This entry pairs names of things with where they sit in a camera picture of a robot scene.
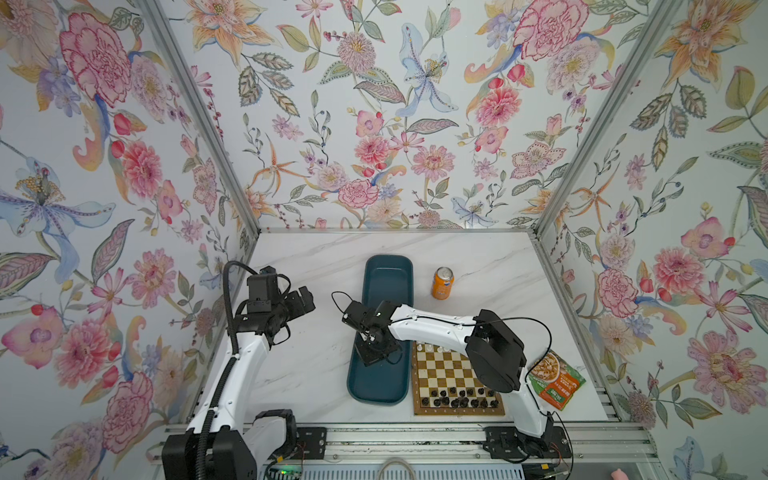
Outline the teal plastic tray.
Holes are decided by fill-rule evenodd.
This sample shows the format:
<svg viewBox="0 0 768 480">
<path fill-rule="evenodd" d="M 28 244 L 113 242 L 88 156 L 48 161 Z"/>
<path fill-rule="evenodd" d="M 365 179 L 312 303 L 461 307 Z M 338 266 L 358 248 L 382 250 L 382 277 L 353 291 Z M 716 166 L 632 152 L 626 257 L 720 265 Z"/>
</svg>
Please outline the teal plastic tray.
<svg viewBox="0 0 768 480">
<path fill-rule="evenodd" d="M 403 401 L 409 391 L 411 344 L 400 341 L 400 349 L 386 360 L 366 366 L 357 347 L 363 341 L 354 338 L 347 374 L 348 393 L 357 401 L 391 406 Z"/>
<path fill-rule="evenodd" d="M 374 255 L 365 265 L 362 303 L 370 308 L 383 301 L 412 306 L 413 263 L 401 255 Z"/>
</svg>

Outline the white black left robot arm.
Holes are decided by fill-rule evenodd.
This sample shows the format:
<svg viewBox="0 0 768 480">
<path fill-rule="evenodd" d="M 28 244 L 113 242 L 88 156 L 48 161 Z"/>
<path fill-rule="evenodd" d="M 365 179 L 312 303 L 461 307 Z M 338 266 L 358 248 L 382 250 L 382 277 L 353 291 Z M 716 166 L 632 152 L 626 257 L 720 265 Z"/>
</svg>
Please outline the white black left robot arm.
<svg viewBox="0 0 768 480">
<path fill-rule="evenodd" d="M 169 436 L 161 461 L 167 479 L 263 479 L 266 471 L 297 448 L 298 428 L 290 409 L 262 411 L 247 423 L 253 382 L 288 323 L 315 309 L 305 288 L 281 288 L 288 277 L 271 266 L 258 271 L 229 261 L 222 272 L 228 358 L 213 388 L 181 434 Z"/>
</svg>

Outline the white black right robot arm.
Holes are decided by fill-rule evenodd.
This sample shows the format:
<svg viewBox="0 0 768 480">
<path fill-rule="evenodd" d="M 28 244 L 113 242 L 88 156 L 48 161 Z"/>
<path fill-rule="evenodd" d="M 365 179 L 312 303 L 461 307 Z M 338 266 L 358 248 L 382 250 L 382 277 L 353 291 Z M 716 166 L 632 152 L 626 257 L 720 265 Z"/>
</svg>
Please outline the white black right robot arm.
<svg viewBox="0 0 768 480">
<path fill-rule="evenodd" d="M 573 456 L 567 430 L 539 407 L 528 382 L 529 372 L 546 357 L 550 344 L 537 350 L 526 347 L 505 319 L 485 309 L 475 316 L 456 317 L 390 301 L 376 308 L 352 301 L 343 311 L 342 322 L 362 338 L 357 351 L 366 365 L 387 359 L 406 341 L 467 357 L 480 383 L 503 396 L 513 422 L 486 438 L 484 447 L 492 456 L 511 463 Z"/>
</svg>

